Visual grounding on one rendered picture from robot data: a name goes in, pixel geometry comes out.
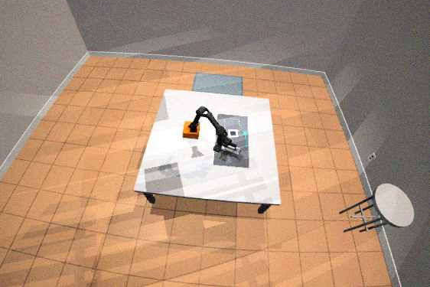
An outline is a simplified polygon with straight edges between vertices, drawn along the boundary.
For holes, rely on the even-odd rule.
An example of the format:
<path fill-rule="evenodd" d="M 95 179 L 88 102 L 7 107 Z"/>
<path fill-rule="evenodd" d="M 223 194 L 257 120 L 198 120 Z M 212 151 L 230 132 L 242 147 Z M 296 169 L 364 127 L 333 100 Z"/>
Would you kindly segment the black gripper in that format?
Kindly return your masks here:
<path fill-rule="evenodd" d="M 213 147 L 213 150 L 215 151 L 215 152 L 220 152 L 220 149 L 222 148 L 221 147 L 221 143 L 222 143 L 223 141 L 218 141 L 218 139 L 217 139 L 217 144 Z"/>

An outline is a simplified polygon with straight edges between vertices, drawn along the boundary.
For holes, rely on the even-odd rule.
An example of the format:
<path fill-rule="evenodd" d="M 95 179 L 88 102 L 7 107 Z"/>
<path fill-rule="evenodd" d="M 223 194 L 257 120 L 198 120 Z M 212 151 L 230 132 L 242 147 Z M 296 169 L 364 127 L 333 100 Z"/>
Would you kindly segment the beige square tile with dark blue centre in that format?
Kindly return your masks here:
<path fill-rule="evenodd" d="M 228 129 L 229 138 L 239 138 L 237 129 Z"/>

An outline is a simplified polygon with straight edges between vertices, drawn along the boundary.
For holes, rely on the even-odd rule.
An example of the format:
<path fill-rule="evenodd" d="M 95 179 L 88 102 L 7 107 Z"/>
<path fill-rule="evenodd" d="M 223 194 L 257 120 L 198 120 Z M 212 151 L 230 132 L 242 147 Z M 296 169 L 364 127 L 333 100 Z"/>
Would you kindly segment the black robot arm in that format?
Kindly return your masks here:
<path fill-rule="evenodd" d="M 207 114 L 204 114 L 204 112 L 207 111 Z M 198 121 L 200 117 L 206 117 L 210 120 L 213 127 L 216 129 L 216 135 L 218 141 L 223 141 L 221 143 L 221 147 L 227 147 L 231 144 L 232 140 L 227 137 L 227 131 L 224 127 L 220 126 L 220 124 L 216 121 L 216 119 L 213 117 L 212 112 L 208 110 L 208 108 L 201 106 L 199 109 L 196 110 L 196 116 L 194 118 L 194 121 L 188 126 L 190 128 L 190 132 L 197 132 L 197 126 L 200 124 Z M 224 135 L 225 134 L 225 135 Z"/>

